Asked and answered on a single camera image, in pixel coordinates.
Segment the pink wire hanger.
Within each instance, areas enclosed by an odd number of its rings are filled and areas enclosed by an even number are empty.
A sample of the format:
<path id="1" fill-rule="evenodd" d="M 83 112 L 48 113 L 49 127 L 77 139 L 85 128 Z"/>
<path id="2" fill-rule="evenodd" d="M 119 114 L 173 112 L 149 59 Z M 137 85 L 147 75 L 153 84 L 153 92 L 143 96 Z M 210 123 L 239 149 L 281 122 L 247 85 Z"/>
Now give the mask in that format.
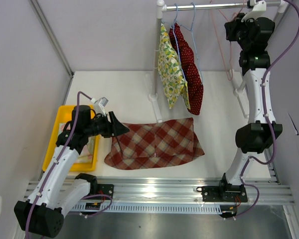
<path id="1" fill-rule="evenodd" d="M 225 56 L 224 56 L 223 49 L 222 49 L 222 44 L 221 44 L 221 41 L 220 41 L 220 37 L 219 37 L 218 31 L 217 31 L 213 10 L 209 10 L 208 12 L 209 12 L 209 15 L 210 15 L 211 20 L 212 20 L 213 29 L 214 29 L 215 36 L 216 36 L 216 39 L 217 39 L 217 45 L 218 45 L 218 49 L 219 49 L 219 52 L 220 52 L 220 55 L 221 55 L 221 60 L 222 60 L 222 63 L 223 63 L 223 67 L 224 67 L 224 71 L 226 73 L 227 80 L 232 81 L 233 78 L 234 78 L 234 67 L 233 67 L 233 64 L 232 64 L 232 60 L 233 60 L 232 43 L 229 43 L 229 59 L 226 60 Z"/>

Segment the red plaid skirt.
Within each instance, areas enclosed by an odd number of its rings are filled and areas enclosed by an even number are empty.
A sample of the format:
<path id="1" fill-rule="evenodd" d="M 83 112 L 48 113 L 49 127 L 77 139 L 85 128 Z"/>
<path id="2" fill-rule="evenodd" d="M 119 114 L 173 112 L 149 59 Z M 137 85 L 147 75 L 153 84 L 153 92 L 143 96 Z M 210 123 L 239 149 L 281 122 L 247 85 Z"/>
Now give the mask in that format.
<path id="1" fill-rule="evenodd" d="M 129 132 L 112 138 L 105 164 L 119 170 L 180 166 L 190 163 L 203 151 L 193 118 L 161 123 L 124 124 Z"/>

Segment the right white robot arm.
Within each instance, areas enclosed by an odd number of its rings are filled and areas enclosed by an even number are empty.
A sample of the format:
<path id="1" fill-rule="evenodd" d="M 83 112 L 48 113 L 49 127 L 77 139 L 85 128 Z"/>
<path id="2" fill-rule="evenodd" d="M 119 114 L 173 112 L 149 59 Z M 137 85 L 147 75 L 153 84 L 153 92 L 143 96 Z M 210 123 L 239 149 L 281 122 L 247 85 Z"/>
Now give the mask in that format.
<path id="1" fill-rule="evenodd" d="M 249 102 L 248 123 L 238 129 L 235 135 L 237 152 L 217 188 L 221 201 L 239 198 L 247 201 L 243 177 L 256 161 L 264 165 L 258 157 L 265 149 L 275 144 L 283 131 L 283 126 L 274 117 L 269 90 L 271 61 L 266 48 L 275 29 L 275 23 L 266 17 L 248 17 L 238 14 L 225 23 L 226 39 L 237 42 L 241 47 L 239 65 L 247 86 Z"/>

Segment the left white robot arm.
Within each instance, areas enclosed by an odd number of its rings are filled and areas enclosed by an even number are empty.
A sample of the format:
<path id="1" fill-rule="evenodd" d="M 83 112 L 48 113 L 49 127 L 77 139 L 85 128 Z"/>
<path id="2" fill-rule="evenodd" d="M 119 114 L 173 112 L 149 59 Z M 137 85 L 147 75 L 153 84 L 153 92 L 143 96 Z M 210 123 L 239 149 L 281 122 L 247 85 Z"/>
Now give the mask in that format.
<path id="1" fill-rule="evenodd" d="M 25 201 L 17 201 L 14 213 L 26 238 L 30 234 L 56 237 L 65 217 L 82 199 L 102 198 L 98 193 L 97 178 L 80 173 L 72 185 L 60 192 L 72 165 L 93 136 L 104 138 L 120 136 L 129 129 L 119 122 L 113 112 L 91 116 L 87 105 L 75 106 L 72 119 L 58 136 L 52 159 L 36 188 Z"/>

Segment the floral folded cloth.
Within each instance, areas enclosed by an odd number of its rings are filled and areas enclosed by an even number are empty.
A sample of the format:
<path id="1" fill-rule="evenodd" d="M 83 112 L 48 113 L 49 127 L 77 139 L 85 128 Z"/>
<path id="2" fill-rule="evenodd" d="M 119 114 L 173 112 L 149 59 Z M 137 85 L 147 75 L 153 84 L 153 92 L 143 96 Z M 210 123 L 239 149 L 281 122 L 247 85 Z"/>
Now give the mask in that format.
<path id="1" fill-rule="evenodd" d="M 65 127 L 66 123 L 60 123 L 58 127 L 58 135 L 60 135 Z M 83 147 L 79 157 L 75 161 L 75 163 L 92 163 L 94 148 L 95 148 L 95 136 L 89 137 L 88 143 Z"/>

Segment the metal clothes rack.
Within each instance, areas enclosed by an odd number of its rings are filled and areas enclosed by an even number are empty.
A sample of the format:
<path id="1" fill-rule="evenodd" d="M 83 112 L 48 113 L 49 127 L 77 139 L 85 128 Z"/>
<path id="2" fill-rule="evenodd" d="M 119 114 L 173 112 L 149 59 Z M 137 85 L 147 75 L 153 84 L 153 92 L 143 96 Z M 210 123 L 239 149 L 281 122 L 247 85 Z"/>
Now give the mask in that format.
<path id="1" fill-rule="evenodd" d="M 266 1 L 267 7 L 276 6 L 278 8 L 277 14 L 274 18 L 274 22 L 279 24 L 284 16 L 285 11 L 287 11 L 290 6 L 291 0 L 276 0 L 276 1 Z M 151 91 L 149 94 L 149 101 L 152 103 L 155 118 L 157 122 L 162 122 L 162 116 L 158 105 L 158 95 L 156 93 L 156 83 L 157 83 L 157 67 L 158 67 L 158 49 L 159 49 L 159 35 L 160 26 L 162 23 L 163 13 L 167 11 L 183 11 L 183 10 L 205 10 L 205 9 L 226 9 L 226 8 L 249 8 L 247 6 L 248 1 L 240 3 L 222 3 L 222 4 L 201 4 L 201 5 L 181 5 L 181 6 L 167 6 L 163 0 L 158 0 L 156 2 L 156 26 L 155 26 L 155 48 L 154 48 L 154 63 L 152 75 L 147 74 L 147 78 L 151 79 Z"/>

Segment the red polka dot garment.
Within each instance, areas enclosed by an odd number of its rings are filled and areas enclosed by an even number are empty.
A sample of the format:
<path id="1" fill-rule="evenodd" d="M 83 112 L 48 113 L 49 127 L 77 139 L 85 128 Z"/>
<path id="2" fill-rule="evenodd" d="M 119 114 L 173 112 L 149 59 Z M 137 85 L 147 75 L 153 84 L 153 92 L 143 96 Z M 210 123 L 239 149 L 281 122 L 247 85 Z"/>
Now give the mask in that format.
<path id="1" fill-rule="evenodd" d="M 187 92 L 190 109 L 193 115 L 200 115 L 203 101 L 203 84 L 198 68 L 194 61 L 194 52 L 180 30 L 178 23 L 175 23 L 169 30 L 171 45 L 180 57 L 181 69 L 187 82 Z"/>

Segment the yellow plastic tray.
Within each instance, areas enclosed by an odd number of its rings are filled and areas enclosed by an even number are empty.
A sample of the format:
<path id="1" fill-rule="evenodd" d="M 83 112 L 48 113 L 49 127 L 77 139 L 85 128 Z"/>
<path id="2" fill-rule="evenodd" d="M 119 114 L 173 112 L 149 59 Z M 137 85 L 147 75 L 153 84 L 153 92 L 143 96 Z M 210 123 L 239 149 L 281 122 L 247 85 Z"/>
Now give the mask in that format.
<path id="1" fill-rule="evenodd" d="M 52 157 L 54 154 L 54 149 L 56 147 L 56 141 L 58 138 L 58 127 L 60 123 L 67 123 L 72 120 L 72 110 L 74 106 L 60 106 L 58 109 L 58 113 L 54 122 L 53 130 L 51 133 L 49 145 L 47 148 L 47 152 L 45 155 L 45 159 L 43 162 L 42 170 L 46 171 Z M 92 163 L 74 163 L 70 169 L 71 172 L 90 172 L 96 169 L 97 163 L 97 152 L 98 152 L 98 144 L 99 144 L 100 136 L 96 136 L 95 138 L 95 148 Z"/>

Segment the yellow lemon print garment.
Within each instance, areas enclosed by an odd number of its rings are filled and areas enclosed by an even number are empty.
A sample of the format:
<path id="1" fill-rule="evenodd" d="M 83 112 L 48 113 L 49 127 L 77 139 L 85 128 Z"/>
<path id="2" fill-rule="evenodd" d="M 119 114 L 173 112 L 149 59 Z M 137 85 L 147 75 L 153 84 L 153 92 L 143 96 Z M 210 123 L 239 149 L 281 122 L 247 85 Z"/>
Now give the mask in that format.
<path id="1" fill-rule="evenodd" d="M 172 45 L 169 33 L 164 24 L 160 26 L 157 63 L 157 70 L 169 108 L 172 109 L 177 99 L 182 97 L 185 106 L 190 109 L 187 81 L 181 68 L 176 47 Z"/>

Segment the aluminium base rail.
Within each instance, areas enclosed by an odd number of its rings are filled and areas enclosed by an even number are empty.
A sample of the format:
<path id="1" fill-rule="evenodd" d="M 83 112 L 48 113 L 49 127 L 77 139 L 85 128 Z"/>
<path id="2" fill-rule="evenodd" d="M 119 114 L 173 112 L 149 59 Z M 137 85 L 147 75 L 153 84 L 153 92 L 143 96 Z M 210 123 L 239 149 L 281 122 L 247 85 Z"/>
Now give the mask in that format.
<path id="1" fill-rule="evenodd" d="M 218 180 L 98 177 L 100 184 L 114 185 L 114 201 L 133 203 L 192 204 L 202 199 L 197 187 L 216 186 Z M 294 205 L 295 200 L 288 185 L 276 181 L 248 181 L 258 187 L 259 205 Z"/>

